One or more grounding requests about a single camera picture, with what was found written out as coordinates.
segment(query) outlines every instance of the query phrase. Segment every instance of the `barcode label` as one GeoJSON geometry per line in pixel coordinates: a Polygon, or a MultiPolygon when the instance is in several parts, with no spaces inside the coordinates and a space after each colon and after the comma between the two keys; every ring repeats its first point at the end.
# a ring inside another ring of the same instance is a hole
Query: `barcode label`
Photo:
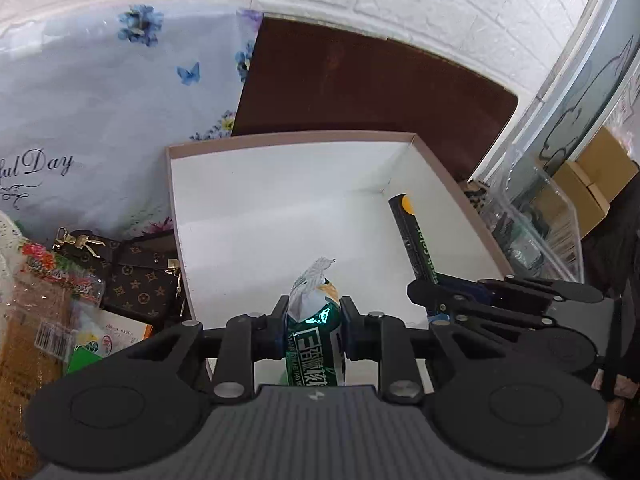
{"type": "Polygon", "coordinates": [[[66,363],[71,343],[71,334],[60,327],[41,321],[33,345],[66,363]]]}

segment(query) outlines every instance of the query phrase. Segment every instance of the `cardboard box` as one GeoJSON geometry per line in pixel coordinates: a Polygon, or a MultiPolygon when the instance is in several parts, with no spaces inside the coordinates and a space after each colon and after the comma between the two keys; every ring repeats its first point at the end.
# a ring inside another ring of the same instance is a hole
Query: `cardboard box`
{"type": "Polygon", "coordinates": [[[554,181],[573,202],[578,213],[580,238],[584,238],[607,215],[609,202],[582,168],[570,160],[556,171],[554,181]]]}
{"type": "Polygon", "coordinates": [[[611,203],[638,172],[625,149],[603,126],[576,161],[611,203]]]}
{"type": "Polygon", "coordinates": [[[566,161],[553,180],[574,203],[580,238],[609,212],[610,203],[638,172],[618,141],[602,127],[577,161],[566,161]]]}
{"type": "MultiPolygon", "coordinates": [[[[248,309],[270,312],[321,255],[335,258],[327,279],[363,312],[426,326],[424,307],[406,294],[415,274],[388,203],[401,193],[438,272],[472,281],[513,272],[458,184],[414,134],[246,135],[173,146],[168,156],[184,287],[193,319],[206,327],[248,309]],[[229,171],[233,178],[221,181],[229,171]]],[[[375,383],[373,365],[347,361],[346,383],[375,383]]],[[[278,383],[284,368],[284,360],[256,363],[255,384],[278,383]]]]}

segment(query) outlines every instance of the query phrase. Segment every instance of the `floral fabric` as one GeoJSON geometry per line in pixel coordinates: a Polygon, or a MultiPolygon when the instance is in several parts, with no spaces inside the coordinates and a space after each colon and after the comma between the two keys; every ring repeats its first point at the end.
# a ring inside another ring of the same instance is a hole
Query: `floral fabric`
{"type": "Polygon", "coordinates": [[[0,208],[124,238],[172,225],[164,150],[231,135],[262,15],[206,0],[103,4],[0,38],[0,208]]]}

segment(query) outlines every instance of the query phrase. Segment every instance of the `blue flower print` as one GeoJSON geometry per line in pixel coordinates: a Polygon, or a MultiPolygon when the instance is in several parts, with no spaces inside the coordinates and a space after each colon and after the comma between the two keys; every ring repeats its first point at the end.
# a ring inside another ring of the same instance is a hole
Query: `blue flower print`
{"type": "Polygon", "coordinates": [[[251,58],[254,55],[254,46],[255,42],[249,41],[246,44],[246,49],[244,52],[242,50],[236,52],[236,63],[238,64],[236,68],[238,69],[241,83],[244,83],[246,81],[246,76],[249,73],[249,65],[251,63],[251,58]]]}
{"type": "Polygon", "coordinates": [[[230,137],[231,132],[234,129],[234,123],[236,122],[236,113],[231,110],[227,110],[219,118],[218,122],[206,131],[204,134],[196,133],[190,136],[191,140],[209,140],[209,139],[223,139],[224,137],[230,137]]]}
{"type": "Polygon", "coordinates": [[[118,38],[129,40],[131,43],[143,43],[146,46],[155,46],[158,43],[156,32],[162,29],[162,12],[154,12],[154,8],[146,5],[130,6],[127,12],[118,16],[120,23],[126,28],[121,28],[118,38]]]}
{"type": "Polygon", "coordinates": [[[176,68],[176,72],[180,76],[183,85],[189,86],[191,83],[197,83],[200,81],[200,63],[193,65],[191,70],[182,68],[181,66],[176,68]]]}

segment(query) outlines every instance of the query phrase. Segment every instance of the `green snack package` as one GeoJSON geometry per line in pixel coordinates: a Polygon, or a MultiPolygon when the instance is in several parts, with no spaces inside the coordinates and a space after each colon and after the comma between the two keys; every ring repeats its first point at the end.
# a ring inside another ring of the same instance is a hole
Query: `green snack package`
{"type": "Polygon", "coordinates": [[[287,307],[290,386],[344,384],[338,291],[324,277],[334,260],[317,259],[293,284],[287,307]]]}
{"type": "Polygon", "coordinates": [[[65,373],[70,374],[101,359],[102,358],[99,355],[94,354],[83,346],[78,346],[71,354],[71,360],[69,361],[69,366],[66,368],[65,373]]]}

